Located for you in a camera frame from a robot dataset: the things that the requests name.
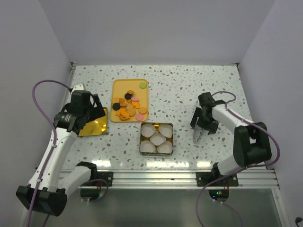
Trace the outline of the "metal serving tongs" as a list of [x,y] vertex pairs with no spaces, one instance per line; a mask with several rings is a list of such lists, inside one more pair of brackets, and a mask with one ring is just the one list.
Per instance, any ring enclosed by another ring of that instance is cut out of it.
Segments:
[[201,138],[201,136],[203,135],[203,129],[200,127],[195,127],[194,128],[194,133],[193,133],[193,143],[197,143],[198,140]]

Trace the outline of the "gold tin lid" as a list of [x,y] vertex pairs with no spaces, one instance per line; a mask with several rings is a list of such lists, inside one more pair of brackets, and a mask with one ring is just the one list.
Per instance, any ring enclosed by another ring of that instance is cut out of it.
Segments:
[[107,108],[104,107],[105,116],[95,119],[87,123],[84,128],[79,132],[79,137],[99,136],[107,133]]

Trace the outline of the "black sandwich cookie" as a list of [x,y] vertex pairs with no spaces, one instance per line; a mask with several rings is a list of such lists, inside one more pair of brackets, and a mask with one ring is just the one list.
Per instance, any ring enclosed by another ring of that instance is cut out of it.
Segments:
[[113,110],[118,111],[121,108],[121,106],[119,103],[113,103],[112,108]]
[[125,99],[129,100],[132,98],[132,94],[126,93],[125,94]]

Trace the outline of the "round tan biscuit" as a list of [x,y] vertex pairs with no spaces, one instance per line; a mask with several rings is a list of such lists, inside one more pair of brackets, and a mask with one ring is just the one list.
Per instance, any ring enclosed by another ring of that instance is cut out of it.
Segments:
[[147,108],[146,108],[146,107],[141,107],[141,108],[139,109],[139,113],[140,113],[140,114],[146,114],[146,113],[147,113]]
[[131,105],[131,104],[128,105],[126,109],[127,109],[127,113],[129,114],[130,117],[135,116],[136,111],[135,111],[135,108],[133,105]]

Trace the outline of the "pink round cookie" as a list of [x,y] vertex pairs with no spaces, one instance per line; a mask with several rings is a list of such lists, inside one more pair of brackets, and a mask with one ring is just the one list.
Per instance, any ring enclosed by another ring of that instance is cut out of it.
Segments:
[[136,120],[138,120],[138,121],[142,121],[143,118],[144,118],[144,116],[140,113],[136,115]]
[[137,97],[132,97],[131,100],[134,101],[134,102],[138,102],[138,101],[139,101],[139,98],[137,98]]

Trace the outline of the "orange fish cookie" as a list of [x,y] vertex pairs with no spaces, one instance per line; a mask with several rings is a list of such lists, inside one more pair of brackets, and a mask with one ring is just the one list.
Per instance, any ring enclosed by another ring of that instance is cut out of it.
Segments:
[[132,101],[132,105],[135,109],[139,109],[140,108],[140,104],[138,102]]
[[119,109],[119,110],[116,112],[116,116],[119,117],[119,119],[120,119],[121,121],[125,121],[125,120],[130,119],[129,113],[128,113],[127,110],[124,109],[124,108]]

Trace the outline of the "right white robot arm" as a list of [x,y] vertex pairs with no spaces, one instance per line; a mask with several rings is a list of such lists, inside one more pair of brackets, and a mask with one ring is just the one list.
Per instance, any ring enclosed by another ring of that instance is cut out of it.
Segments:
[[235,172],[272,157],[267,127],[262,122],[252,122],[237,115],[227,107],[228,102],[215,100],[210,92],[198,96],[190,126],[194,130],[196,143],[204,131],[216,134],[222,123],[233,134],[232,155],[213,164],[210,174],[202,177],[206,183],[223,185]]

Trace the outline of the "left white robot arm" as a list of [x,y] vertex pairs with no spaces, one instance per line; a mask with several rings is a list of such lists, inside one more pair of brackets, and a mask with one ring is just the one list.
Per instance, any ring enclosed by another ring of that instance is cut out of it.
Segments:
[[70,102],[49,120],[52,135],[45,154],[26,186],[19,186],[17,198],[29,212],[36,211],[51,216],[62,214],[68,197],[81,185],[95,185],[98,181],[97,166],[79,162],[65,178],[60,173],[70,151],[84,126],[100,117],[105,111],[98,97],[83,88],[70,88]]

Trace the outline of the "yellow plastic tray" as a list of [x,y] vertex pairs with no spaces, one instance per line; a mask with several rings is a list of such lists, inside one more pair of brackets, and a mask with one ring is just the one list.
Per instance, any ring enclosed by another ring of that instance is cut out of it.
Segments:
[[[147,87],[142,89],[139,87],[140,83],[146,83]],[[118,97],[120,99],[120,106],[121,108],[126,109],[128,105],[132,104],[132,100],[125,99],[125,94],[127,93],[128,90],[134,91],[134,94],[132,97],[137,97],[139,98],[138,103],[140,104],[141,107],[146,107],[147,108],[147,113],[143,114],[144,118],[142,121],[136,120],[136,115],[139,114],[139,109],[136,109],[136,114],[133,117],[130,117],[130,119],[121,121],[119,117],[116,116],[115,110],[113,110],[112,105],[113,103],[111,102],[111,109],[110,109],[110,120],[112,122],[143,122],[146,121],[148,118],[148,82],[145,79],[118,79],[113,82],[113,89],[112,89],[112,98]]]

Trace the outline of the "white paper cup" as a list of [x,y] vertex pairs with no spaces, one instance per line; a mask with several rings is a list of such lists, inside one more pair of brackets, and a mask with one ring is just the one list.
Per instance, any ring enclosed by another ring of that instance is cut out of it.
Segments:
[[141,153],[155,153],[156,147],[149,140],[144,140],[140,143],[140,152]]
[[141,127],[141,135],[146,138],[150,138],[152,135],[156,133],[156,128],[153,124],[144,124]]
[[171,154],[173,152],[173,145],[170,141],[166,141],[157,147],[158,153]]
[[152,142],[155,146],[159,146],[166,141],[166,137],[160,133],[155,133],[150,137],[150,142]]
[[169,124],[160,125],[159,133],[166,138],[171,138],[173,135],[173,127]]

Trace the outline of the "square cookie tin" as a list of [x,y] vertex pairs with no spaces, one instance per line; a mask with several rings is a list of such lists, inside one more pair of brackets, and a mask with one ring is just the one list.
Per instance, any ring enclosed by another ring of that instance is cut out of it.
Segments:
[[140,129],[141,156],[170,157],[173,154],[173,124],[143,122]]

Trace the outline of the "green round cookie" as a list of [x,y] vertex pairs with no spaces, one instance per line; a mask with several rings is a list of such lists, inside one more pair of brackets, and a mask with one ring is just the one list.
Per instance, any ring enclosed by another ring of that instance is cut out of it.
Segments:
[[140,84],[139,84],[139,87],[140,87],[140,88],[142,88],[142,89],[144,89],[144,88],[146,88],[146,87],[147,87],[147,84],[146,84],[146,83],[144,83],[144,82],[143,82],[143,83],[140,83]]

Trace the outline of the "right black mounting bracket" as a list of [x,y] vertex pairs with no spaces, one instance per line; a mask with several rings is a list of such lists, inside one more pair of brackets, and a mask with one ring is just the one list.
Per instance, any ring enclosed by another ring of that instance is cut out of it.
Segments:
[[196,184],[198,187],[214,186],[214,187],[237,187],[239,186],[237,175],[232,176],[213,176],[211,172],[196,172]]

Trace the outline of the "black mounting bracket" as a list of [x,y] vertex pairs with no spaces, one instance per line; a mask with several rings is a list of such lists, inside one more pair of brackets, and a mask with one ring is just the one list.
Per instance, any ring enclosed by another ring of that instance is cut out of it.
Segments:
[[[114,179],[113,175],[114,175],[114,173],[110,172],[110,171],[102,171],[102,172],[98,171],[97,175],[96,175],[96,178],[106,181],[108,186],[111,187],[112,186],[112,181]],[[106,186],[106,184],[104,182],[101,182],[101,181],[97,181],[95,183],[95,185],[99,188],[101,188],[102,186],[104,186],[104,187]]]
[[214,186],[214,187],[237,187],[239,186],[237,175],[232,176],[213,176],[211,172],[196,172],[196,184],[198,187]]

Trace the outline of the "left black mounting bracket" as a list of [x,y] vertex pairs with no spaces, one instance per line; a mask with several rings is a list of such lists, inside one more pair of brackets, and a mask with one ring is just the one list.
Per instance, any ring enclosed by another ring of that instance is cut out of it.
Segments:
[[[96,178],[106,181],[108,186],[111,187],[112,186],[112,181],[114,179],[113,175],[114,175],[114,173],[110,172],[110,171],[102,171],[102,172],[98,171],[97,175],[96,175]],[[104,182],[101,182],[101,181],[97,181],[95,183],[95,185],[99,188],[101,188],[102,186],[104,186],[104,187],[106,186],[106,184]]]

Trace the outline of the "aluminium frame rail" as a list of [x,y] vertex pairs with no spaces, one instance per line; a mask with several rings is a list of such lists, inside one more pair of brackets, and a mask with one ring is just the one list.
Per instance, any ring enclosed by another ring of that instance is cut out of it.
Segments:
[[[99,171],[113,189],[202,189],[208,171],[197,170],[110,170]],[[278,189],[273,170],[243,171],[228,180],[213,184],[212,188]]]

